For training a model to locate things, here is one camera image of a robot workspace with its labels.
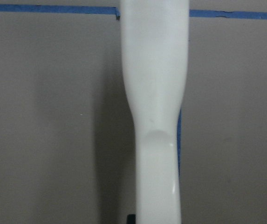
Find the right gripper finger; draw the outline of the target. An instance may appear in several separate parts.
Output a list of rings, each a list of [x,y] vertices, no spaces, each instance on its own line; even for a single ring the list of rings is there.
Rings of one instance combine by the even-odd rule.
[[[128,215],[127,224],[135,224],[135,223],[136,223],[136,215]]]

